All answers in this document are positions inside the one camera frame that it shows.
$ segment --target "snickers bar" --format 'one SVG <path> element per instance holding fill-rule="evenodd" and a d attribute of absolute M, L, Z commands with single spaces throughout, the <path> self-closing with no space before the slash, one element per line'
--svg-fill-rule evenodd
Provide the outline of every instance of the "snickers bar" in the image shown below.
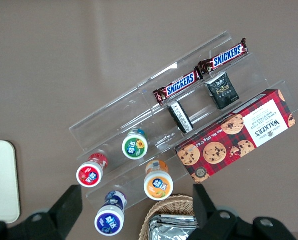
<path fill-rule="evenodd" d="M 157 102 L 160 105 L 162 105 L 164 100 L 166 100 L 169 97 L 173 96 L 174 94 L 182 91 L 183 89 L 186 89 L 188 86 L 197 82 L 199 79 L 200 78 L 197 75 L 197 72 L 193 71 L 193 72 L 173 81 L 172 83 L 168 84 L 167 86 L 164 86 L 157 90 L 154 90 L 153 91 L 154 97 L 156 98 Z"/>
<path fill-rule="evenodd" d="M 245 45 L 245 38 L 243 38 L 238 45 L 230 48 L 226 52 L 221 53 L 211 59 L 200 61 L 195 67 L 195 70 L 199 76 L 203 74 L 209 74 L 220 66 L 247 53 L 248 49 Z"/>

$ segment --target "clear acrylic stand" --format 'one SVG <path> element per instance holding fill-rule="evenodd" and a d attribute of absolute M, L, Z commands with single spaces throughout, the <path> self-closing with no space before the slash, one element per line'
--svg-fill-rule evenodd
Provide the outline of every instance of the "clear acrylic stand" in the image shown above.
<path fill-rule="evenodd" d="M 80 163 L 87 161 L 93 153 L 103 153 L 108 158 L 108 167 L 104 170 L 101 183 L 86 195 L 96 211 L 101 208 L 104 196 L 111 190 L 120 190 L 127 196 L 126 209 L 147 198 L 143 181 L 145 166 L 149 160 L 165 161 L 173 182 L 181 179 L 187 172 L 175 155 L 173 147 L 269 88 L 255 57 L 250 53 L 224 65 L 211 75 L 205 75 L 203 80 L 168 100 L 177 100 L 188 115 L 194 127 L 189 134 L 185 135 L 177 128 L 167 111 L 167 102 L 163 106 L 157 104 L 152 91 L 188 74 L 200 60 L 220 54 L 236 43 L 228 32 L 216 36 L 70 128 L 83 149 L 83 154 L 77 159 Z M 204 82 L 220 71 L 227 73 L 240 97 L 222 110 L 216 108 L 203 86 Z M 294 111 L 295 107 L 285 83 L 277 83 L 274 87 L 281 88 L 290 110 Z M 126 134 L 133 128 L 145 131 L 149 145 L 147 155 L 136 161 L 127 159 L 121 150 Z"/>

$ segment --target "plastic bottle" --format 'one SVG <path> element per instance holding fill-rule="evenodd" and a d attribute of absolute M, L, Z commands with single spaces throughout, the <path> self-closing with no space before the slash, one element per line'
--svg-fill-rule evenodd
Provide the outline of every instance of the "plastic bottle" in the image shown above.
<path fill-rule="evenodd" d="M 171 195 L 173 181 L 168 171 L 167 165 L 161 160 L 153 160 L 147 164 L 144 191 L 150 199 L 161 201 Z"/>
<path fill-rule="evenodd" d="M 119 191 L 111 191 L 105 197 L 105 203 L 94 219 L 94 226 L 104 236 L 118 234 L 124 223 L 126 197 Z"/>
<path fill-rule="evenodd" d="M 91 155 L 87 162 L 83 163 L 77 170 L 76 178 L 81 186 L 92 188 L 97 186 L 102 179 L 103 169 L 108 165 L 107 158 L 95 153 Z"/>
<path fill-rule="evenodd" d="M 148 151 L 148 141 L 141 129 L 133 129 L 122 143 L 123 154 L 132 160 L 143 158 Z"/>

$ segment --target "silver foil bag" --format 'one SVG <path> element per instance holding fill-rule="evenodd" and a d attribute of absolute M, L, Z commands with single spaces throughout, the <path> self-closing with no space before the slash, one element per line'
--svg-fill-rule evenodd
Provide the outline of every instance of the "silver foil bag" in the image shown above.
<path fill-rule="evenodd" d="M 186 240 L 198 228 L 193 216 L 156 215 L 149 222 L 149 240 Z"/>

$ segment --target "black snack package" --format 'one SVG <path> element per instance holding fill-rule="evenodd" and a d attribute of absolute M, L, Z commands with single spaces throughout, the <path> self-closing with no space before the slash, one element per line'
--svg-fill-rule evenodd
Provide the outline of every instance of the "black snack package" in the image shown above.
<path fill-rule="evenodd" d="M 226 72 L 219 73 L 213 79 L 204 83 L 218 109 L 223 109 L 239 99 Z"/>
<path fill-rule="evenodd" d="M 170 104 L 167 104 L 167 107 L 171 117 L 184 134 L 193 130 L 193 126 L 179 102 L 173 101 Z"/>

